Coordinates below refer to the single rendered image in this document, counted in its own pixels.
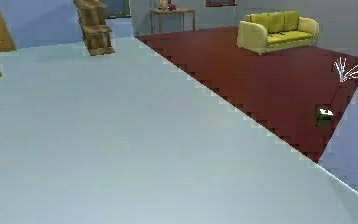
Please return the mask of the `brown wooden side table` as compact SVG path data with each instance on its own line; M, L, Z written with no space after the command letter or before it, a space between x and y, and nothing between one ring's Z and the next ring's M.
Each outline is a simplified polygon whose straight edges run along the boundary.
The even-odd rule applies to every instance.
M182 18L182 30L185 30L185 15L190 14L192 16L192 31L195 31L195 23L196 23L196 11L190 8L177 8L176 10L163 10L158 8L153 8L149 10L150 13L150 33L154 33L154 22L153 17L158 17L158 32L162 33L162 17L168 15L180 15Z

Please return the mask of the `brown wooden shelf unit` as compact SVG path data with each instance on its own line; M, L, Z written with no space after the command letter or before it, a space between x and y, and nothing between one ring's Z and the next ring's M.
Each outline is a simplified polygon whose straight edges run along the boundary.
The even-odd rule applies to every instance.
M82 40L91 56L112 54L111 28L105 21L107 6L99 0L73 0L78 13Z

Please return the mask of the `yellow sofa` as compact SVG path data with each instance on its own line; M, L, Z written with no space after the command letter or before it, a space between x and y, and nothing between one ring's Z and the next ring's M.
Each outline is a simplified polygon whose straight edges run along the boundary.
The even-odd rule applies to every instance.
M313 45L318 35L318 22L297 10L248 14L239 22L236 46L262 55Z

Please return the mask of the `dark green box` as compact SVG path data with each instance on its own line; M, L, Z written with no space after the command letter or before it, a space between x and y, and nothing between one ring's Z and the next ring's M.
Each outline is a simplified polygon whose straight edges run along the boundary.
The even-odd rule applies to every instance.
M318 108L315 116L315 125L317 127L325 127L330 125L334 118L334 113L326 108Z

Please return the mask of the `white twig plant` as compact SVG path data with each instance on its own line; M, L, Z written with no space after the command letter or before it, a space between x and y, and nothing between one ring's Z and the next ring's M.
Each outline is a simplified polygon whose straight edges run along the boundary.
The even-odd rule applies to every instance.
M339 57L334 62L334 68L338 73L340 83L358 79L358 63L354 66L349 66L346 57Z

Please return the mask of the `framed wall picture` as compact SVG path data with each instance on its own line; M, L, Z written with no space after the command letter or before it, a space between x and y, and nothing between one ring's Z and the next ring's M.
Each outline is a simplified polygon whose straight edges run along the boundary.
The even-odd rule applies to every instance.
M223 7L236 5L236 0L205 0L206 7Z

